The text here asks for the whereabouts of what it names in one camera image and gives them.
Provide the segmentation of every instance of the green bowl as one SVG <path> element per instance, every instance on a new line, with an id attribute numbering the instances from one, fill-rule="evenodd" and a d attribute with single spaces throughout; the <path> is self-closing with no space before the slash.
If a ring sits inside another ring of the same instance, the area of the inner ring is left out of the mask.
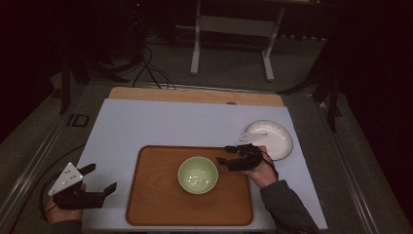
<path id="1" fill-rule="evenodd" d="M 181 164 L 178 180 L 187 192 L 203 194 L 215 186 L 218 181 L 218 170 L 208 158 L 195 156 Z"/>

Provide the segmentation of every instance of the sleeve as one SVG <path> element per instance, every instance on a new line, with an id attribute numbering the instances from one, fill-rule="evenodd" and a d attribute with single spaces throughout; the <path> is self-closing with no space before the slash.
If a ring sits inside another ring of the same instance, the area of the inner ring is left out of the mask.
<path id="1" fill-rule="evenodd" d="M 319 233 L 307 209 L 285 180 L 261 188 L 265 209 L 277 226 L 277 233 Z"/>
<path id="2" fill-rule="evenodd" d="M 51 225 L 50 234 L 80 234 L 82 220 L 67 220 Z"/>

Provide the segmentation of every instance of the wooden tray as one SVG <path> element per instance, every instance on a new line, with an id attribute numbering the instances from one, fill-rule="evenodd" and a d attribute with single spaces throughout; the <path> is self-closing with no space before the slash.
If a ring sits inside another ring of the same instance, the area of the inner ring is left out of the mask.
<path id="1" fill-rule="evenodd" d="M 215 163 L 219 178 L 208 193 L 192 195 L 177 179 L 193 156 Z M 218 165 L 216 157 L 238 158 L 223 147 L 148 145 L 140 149 L 131 185 L 127 221 L 134 226 L 244 226 L 252 222 L 248 178 Z"/>

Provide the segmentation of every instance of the plate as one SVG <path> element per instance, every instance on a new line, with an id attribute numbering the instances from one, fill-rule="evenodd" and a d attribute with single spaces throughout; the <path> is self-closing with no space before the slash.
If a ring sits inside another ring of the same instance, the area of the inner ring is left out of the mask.
<path id="1" fill-rule="evenodd" d="M 267 153 L 273 160 L 280 160 L 291 153 L 292 138 L 289 132 L 280 124 L 271 120 L 259 120 L 253 122 L 245 131 L 247 134 L 265 134 L 265 138 L 258 139 L 252 144 L 265 145 Z"/>

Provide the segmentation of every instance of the white table leg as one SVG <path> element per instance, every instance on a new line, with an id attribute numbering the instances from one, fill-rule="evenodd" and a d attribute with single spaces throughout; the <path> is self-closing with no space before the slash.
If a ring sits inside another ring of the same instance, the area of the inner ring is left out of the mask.
<path id="1" fill-rule="evenodd" d="M 201 1 L 197 1 L 197 18 L 195 20 L 195 46 L 194 46 L 194 53 L 192 55 L 192 63 L 191 63 L 191 75 L 198 74 L 198 67 L 200 64 L 200 18 L 201 18 Z"/>
<path id="2" fill-rule="evenodd" d="M 280 9 L 279 16 L 277 17 L 276 23 L 274 23 L 274 29 L 270 36 L 270 43 L 267 47 L 267 50 L 264 50 L 262 52 L 265 75 L 267 77 L 267 81 L 269 82 L 274 81 L 273 67 L 271 66 L 271 61 L 270 61 L 270 53 L 273 50 L 274 43 L 276 42 L 277 34 L 279 32 L 280 25 L 282 23 L 282 16 L 283 16 L 284 11 L 285 11 L 285 8 Z"/>

